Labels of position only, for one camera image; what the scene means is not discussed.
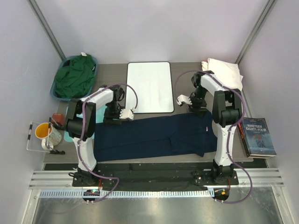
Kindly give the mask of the navy blue t shirt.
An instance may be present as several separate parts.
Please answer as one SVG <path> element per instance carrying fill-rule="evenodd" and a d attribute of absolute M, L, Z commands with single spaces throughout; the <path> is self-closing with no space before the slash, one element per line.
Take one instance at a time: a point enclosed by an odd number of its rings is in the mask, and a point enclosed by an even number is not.
<path fill-rule="evenodd" d="M 129 160 L 215 152 L 217 137 L 212 115 L 194 113 L 126 121 L 121 125 L 96 125 L 94 157 L 100 161 Z"/>

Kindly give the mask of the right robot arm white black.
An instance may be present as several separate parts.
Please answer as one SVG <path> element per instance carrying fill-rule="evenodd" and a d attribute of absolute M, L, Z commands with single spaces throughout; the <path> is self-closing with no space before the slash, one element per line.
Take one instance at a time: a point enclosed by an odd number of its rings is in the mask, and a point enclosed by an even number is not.
<path fill-rule="evenodd" d="M 210 176 L 216 184 L 227 183 L 234 177 L 233 135 L 240 119 L 244 117 L 241 92 L 224 86 L 211 71 L 196 72 L 191 81 L 195 91 L 189 97 L 190 112 L 204 115 L 207 112 L 206 93 L 214 97 L 212 117 L 217 125 L 218 137 Z"/>

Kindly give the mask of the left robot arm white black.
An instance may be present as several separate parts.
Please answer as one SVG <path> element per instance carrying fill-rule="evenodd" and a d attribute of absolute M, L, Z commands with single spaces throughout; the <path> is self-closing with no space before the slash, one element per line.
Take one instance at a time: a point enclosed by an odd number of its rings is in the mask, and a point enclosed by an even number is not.
<path fill-rule="evenodd" d="M 75 144 L 78 156 L 78 168 L 73 179 L 89 186 L 95 186 L 99 182 L 92 140 L 96 129 L 96 111 L 105 105 L 103 123 L 121 124 L 125 109 L 119 102 L 124 95 L 125 91 L 120 85 L 104 85 L 86 98 L 72 99 L 69 102 L 64 127 Z"/>

